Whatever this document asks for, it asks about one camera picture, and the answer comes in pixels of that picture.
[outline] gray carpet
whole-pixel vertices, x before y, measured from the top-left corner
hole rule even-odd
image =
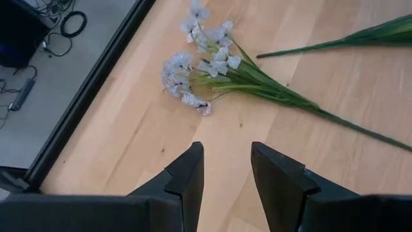
[[[21,110],[11,111],[0,130],[0,166],[30,166],[134,2],[76,1],[75,10],[88,17],[86,29],[73,38],[73,48],[64,57],[49,58],[42,48],[34,55],[30,64],[38,69],[37,82]],[[68,22],[68,28],[78,27],[79,22],[81,18],[73,18]],[[56,53],[67,47],[64,38],[51,37],[50,49]],[[19,89],[32,76],[33,70],[28,68],[14,76],[13,72],[13,69],[0,67],[0,79],[6,80],[8,88]],[[0,105],[9,104],[16,95],[2,93]],[[4,108],[0,109],[0,118],[4,114]]]

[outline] gray floor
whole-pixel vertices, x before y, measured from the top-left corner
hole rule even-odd
[[[37,82],[21,110],[10,112],[0,130],[0,166],[30,166],[134,2],[76,1],[75,10],[84,12],[88,17],[86,29],[73,38],[73,48],[64,57],[49,58],[47,53],[38,49],[32,58],[30,64],[38,69]],[[73,18],[68,27],[75,27],[79,21],[80,18]],[[67,45],[64,38],[51,37],[50,49],[56,53],[65,51]],[[15,76],[13,72],[12,69],[0,67],[0,78],[6,80],[8,88],[16,89],[33,73],[29,68]],[[15,96],[2,93],[0,105],[9,104]],[[0,109],[0,118],[4,114],[4,109]]]

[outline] flower bouquet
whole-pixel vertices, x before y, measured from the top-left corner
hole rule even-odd
[[[345,46],[412,46],[412,14],[361,30],[335,41],[306,46],[304,48],[264,53],[257,55],[256,58]]]
[[[233,23],[224,22],[213,29],[206,29],[201,23],[211,14],[197,0],[191,0],[190,16],[181,22],[180,28],[187,34],[187,42],[197,45],[197,51],[209,59],[201,59],[196,67],[193,56],[187,52],[173,54],[163,63],[162,84],[173,96],[184,104],[192,106],[202,115],[211,114],[211,101],[195,96],[194,90],[207,86],[220,95],[228,92],[242,92],[276,102],[283,106],[299,108],[329,121],[369,135],[399,148],[412,151],[412,147],[379,133],[346,121],[322,108],[316,103],[279,84],[253,62],[230,33]],[[237,47],[240,56],[229,49]]]

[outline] black edge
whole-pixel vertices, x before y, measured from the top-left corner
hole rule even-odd
[[[39,188],[44,178],[46,178],[77,124],[87,111],[89,105],[155,1],[156,0],[140,0],[135,3],[126,15],[126,18],[111,38],[102,55],[91,69],[86,80],[48,137],[48,140],[29,167],[24,179],[30,184],[31,189]]]

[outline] green stem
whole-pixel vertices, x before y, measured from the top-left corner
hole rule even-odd
[[[332,47],[338,47],[345,45],[346,41],[343,39],[338,39],[336,41],[330,41],[326,43],[321,43],[321,44],[316,44],[312,46],[306,46],[303,48],[296,48],[296,49],[291,49],[291,50],[283,50],[283,51],[278,51],[278,52],[270,52],[270,53],[264,53],[257,55],[256,58],[264,58],[264,57],[271,57],[271,56],[277,56],[277,55],[284,55],[284,54],[293,54],[293,53],[299,53],[299,52],[307,52],[311,50],[320,50],[320,49],[325,49],[325,48],[332,48]]]
[[[364,135],[368,135],[368,136],[370,136],[374,139],[380,140],[382,142],[386,142],[388,144],[394,145],[398,148],[402,148],[402,149],[410,151],[410,152],[412,151],[412,147],[408,146],[407,144],[404,144],[402,142],[399,142],[399,141],[397,141],[395,139],[392,139],[392,138],[389,138],[387,136],[381,135],[381,134],[376,133],[374,131],[365,129],[365,128],[363,128],[361,126],[358,126],[358,125],[356,125],[352,122],[346,121],[346,120],[344,120],[344,119],[342,119],[342,118],[340,118],[340,117],[338,117],[338,116],[336,116],[332,113],[329,113],[326,110],[323,110],[323,109],[320,109],[320,108],[318,108],[318,109],[317,108],[308,108],[308,109],[304,109],[304,110],[306,110],[310,113],[313,113],[315,115],[318,115],[318,116],[320,116],[324,119],[328,119],[329,121],[336,122],[337,124],[340,124],[340,125],[345,126],[347,128],[358,131],[358,132],[360,132]]]

